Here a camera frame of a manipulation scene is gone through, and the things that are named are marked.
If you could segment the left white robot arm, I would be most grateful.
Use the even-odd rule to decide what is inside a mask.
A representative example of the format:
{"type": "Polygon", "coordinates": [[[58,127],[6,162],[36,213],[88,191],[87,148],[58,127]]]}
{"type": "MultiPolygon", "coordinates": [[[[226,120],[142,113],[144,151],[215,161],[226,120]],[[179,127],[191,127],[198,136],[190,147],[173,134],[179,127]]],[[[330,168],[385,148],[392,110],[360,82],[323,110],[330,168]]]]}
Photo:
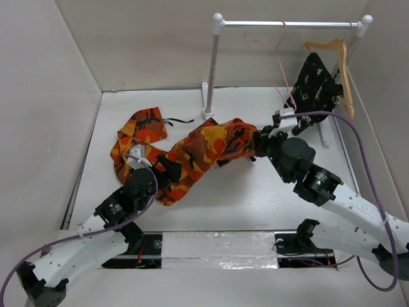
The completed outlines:
{"type": "Polygon", "coordinates": [[[46,255],[35,262],[25,260],[17,267],[19,281],[33,306],[58,306],[82,275],[117,255],[142,248],[144,233],[134,221],[147,211],[161,189],[179,182],[182,166],[164,155],[158,155],[154,164],[134,155],[127,158],[130,177],[75,235],[49,244],[46,255]]]}

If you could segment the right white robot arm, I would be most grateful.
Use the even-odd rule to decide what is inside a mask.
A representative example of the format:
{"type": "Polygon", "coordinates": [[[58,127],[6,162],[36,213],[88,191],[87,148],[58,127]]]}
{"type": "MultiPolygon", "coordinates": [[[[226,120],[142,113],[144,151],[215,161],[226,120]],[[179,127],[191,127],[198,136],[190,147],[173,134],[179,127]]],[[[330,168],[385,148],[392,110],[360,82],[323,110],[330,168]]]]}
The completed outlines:
{"type": "Polygon", "coordinates": [[[293,183],[301,199],[335,213],[359,230],[342,230],[313,219],[297,228],[295,244],[304,252],[334,249],[375,264],[391,276],[408,280],[408,223],[355,193],[337,175],[314,163],[316,152],[303,139],[266,126],[254,134],[257,157],[268,157],[284,183],[293,183]]]}

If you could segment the orange camouflage trousers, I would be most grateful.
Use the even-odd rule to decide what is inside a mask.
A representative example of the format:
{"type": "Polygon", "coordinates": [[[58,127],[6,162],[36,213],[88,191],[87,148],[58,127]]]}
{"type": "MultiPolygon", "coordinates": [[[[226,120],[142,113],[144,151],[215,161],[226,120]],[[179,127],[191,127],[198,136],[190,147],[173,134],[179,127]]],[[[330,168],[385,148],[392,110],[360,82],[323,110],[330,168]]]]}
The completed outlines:
{"type": "Polygon", "coordinates": [[[239,118],[225,123],[209,118],[166,152],[153,146],[167,137],[160,109],[143,109],[134,113],[117,131],[118,139],[111,149],[111,158],[121,183],[125,183],[133,172],[126,156],[135,145],[145,147],[145,157],[160,171],[165,170],[164,164],[158,161],[160,155],[181,165],[178,181],[160,188],[156,197],[160,204],[171,206],[181,200],[214,164],[223,166],[234,159],[258,156],[254,144],[257,131],[256,126],[239,118]]]}

